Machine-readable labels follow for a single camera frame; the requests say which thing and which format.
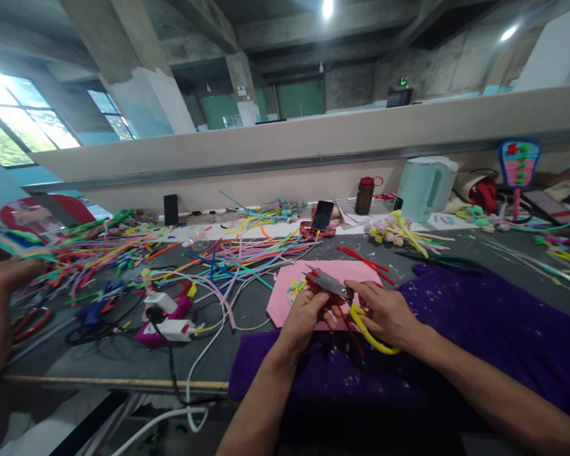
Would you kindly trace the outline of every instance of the gray tabletop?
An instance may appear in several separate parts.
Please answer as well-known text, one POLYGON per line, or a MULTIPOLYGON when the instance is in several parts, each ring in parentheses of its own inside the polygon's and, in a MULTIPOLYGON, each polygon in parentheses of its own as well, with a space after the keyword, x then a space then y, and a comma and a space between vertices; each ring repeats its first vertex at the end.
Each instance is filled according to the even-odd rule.
MULTIPOLYGON (((438 233, 440 236, 454 238, 454 242, 446 242, 451 247, 448 253, 462 257, 472 258, 480 261, 485 267, 500 274, 506 280, 526 289, 545 303, 570 315, 570 290, 554 284, 548 277, 540 275, 535 270, 519 265, 511 261, 512 258, 504 253, 495 251, 485 245, 482 239, 494 239, 503 244, 523 251, 532 257, 543 260, 557 269, 570 269, 563 264, 553 260, 545 251, 544 247, 537 246, 532 235, 523 232, 508 232, 486 234, 479 230, 452 230, 438 233)), ((388 276, 398 285, 414 278, 412 266, 413 260, 395 255, 397 248, 392 244, 376 244, 373 240, 363 235, 342 235, 331 239, 325 239, 320 245, 310 251, 305 260, 354 260, 352 257, 336 250, 337 246, 347 246, 359 254, 370 258, 381 265, 389 267, 391 272, 388 276)), ((176 247, 157 258, 151 267, 182 265, 187 259, 182 258, 184 249, 176 247)), ((114 273, 109 270, 98 275, 96 282, 87 287, 90 293, 97 289, 102 289, 104 283, 113 279, 114 273)), ((201 271, 200 267, 190 269, 190 273, 201 271)), ((131 270, 123 274, 123 279, 130 280, 139 274, 140 270, 131 270)), ((174 286, 167 290, 171 296, 175 296, 181 290, 181 286, 174 286)), ((204 288, 199 287, 197 297, 206 293, 204 288)), ((258 281, 250 285, 241 293, 234 307, 234 315, 237 325, 240 327, 254 327, 266 321, 266 306, 269 300, 270 290, 258 281)), ((117 308, 110 318, 117 318, 123 312, 130 309, 138 302, 138 296, 132 293, 121 299, 117 303, 117 308)), ((56 300, 50 303, 50 307, 56 310, 56 318, 52 325, 59 324, 72 316, 75 309, 65 308, 63 302, 56 300)), ((143 305, 139 305, 123 321, 131 320, 133 327, 141 325, 141 314, 143 305)), ((188 318, 195 322, 206 322, 213 324, 222 317, 221 309, 217 299, 211 297, 194 304, 188 318)), ((167 387, 169 380, 168 354, 165 348, 158 350, 147 350, 142 344, 134 341, 132 336, 123 334, 105 338, 96 343, 89 343, 81 346, 69 346, 65 343, 65 336, 76 324, 55 334, 49 341, 38 347, 25 358, 18 361, 5 372, 6 378, 10 380, 23 379, 25 377, 44 378, 52 381, 76 380, 84 383, 85 379, 101 380, 105 379, 108 384, 118 384, 118 381, 147 381, 151 384, 156 381, 156 385, 167 387)), ((252 331, 259 333, 262 331, 273 331, 275 329, 272 322, 261 329, 252 331)), ((230 374, 232 361, 239 345, 239 340, 248 332, 233 332, 230 325, 222 331, 207 354, 198 364, 193 381, 205 382, 227 382, 230 374)), ((201 351, 212 338, 211 334, 195 338, 188 344, 181 344, 174 348, 175 371, 180 381, 185 381, 187 373, 192 363, 200 355, 201 351)))

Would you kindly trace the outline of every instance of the mint green kettle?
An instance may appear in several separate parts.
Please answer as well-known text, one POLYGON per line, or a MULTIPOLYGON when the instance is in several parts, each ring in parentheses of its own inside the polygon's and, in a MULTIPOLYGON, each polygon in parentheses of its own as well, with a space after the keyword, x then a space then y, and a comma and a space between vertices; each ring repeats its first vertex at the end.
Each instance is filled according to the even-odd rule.
POLYGON ((442 156, 411 158, 405 163, 397 197, 403 217, 426 222, 445 209, 458 172, 458 163, 442 156))

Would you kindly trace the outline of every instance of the ceiling light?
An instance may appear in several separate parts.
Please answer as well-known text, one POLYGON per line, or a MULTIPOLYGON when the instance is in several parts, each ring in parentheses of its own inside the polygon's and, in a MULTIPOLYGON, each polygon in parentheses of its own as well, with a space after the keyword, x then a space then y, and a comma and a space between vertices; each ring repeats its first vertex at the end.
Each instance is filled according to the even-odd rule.
POLYGON ((334 12, 334 0, 323 0, 323 17, 329 19, 334 12))
POLYGON ((501 41, 506 41, 509 38, 511 38, 513 36, 513 34, 515 33, 515 31, 517 30, 517 25, 514 25, 513 27, 511 27, 510 29, 508 29, 506 32, 504 32, 502 34, 502 38, 500 39, 501 41))

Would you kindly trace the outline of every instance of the purple cloth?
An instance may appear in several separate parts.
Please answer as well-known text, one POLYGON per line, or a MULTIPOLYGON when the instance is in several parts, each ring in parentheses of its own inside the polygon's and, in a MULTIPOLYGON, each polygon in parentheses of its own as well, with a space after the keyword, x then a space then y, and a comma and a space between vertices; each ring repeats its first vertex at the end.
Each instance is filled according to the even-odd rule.
MULTIPOLYGON (((420 263, 414 272, 418 278, 398 290, 421 322, 570 415, 569 316, 490 270, 474 277, 420 263)), ((278 335, 241 338, 230 399, 243 398, 278 335)), ((315 332, 290 400, 469 415, 461 396, 430 367, 406 353, 382 355, 360 339, 365 360, 346 332, 315 332)))

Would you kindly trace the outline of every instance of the red chair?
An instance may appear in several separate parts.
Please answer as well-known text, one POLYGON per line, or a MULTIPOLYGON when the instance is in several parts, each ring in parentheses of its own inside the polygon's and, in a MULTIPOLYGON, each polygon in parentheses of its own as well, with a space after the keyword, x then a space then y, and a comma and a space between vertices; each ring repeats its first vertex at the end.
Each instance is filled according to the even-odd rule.
MULTIPOLYGON (((50 196, 53 197, 53 199, 59 203, 61 207, 64 208, 74 218, 74 220, 76 220, 78 224, 82 225, 95 221, 95 217, 93 217, 93 215, 79 199, 64 194, 52 194, 50 196)), ((18 199, 17 201, 8 203, 6 206, 0 209, 0 221, 9 229, 27 231, 34 233, 37 236, 41 236, 42 232, 44 231, 41 226, 35 227, 34 223, 30 223, 26 226, 17 224, 15 213, 19 211, 19 205, 25 205, 32 210, 35 208, 40 210, 42 207, 32 196, 28 198, 18 199)))

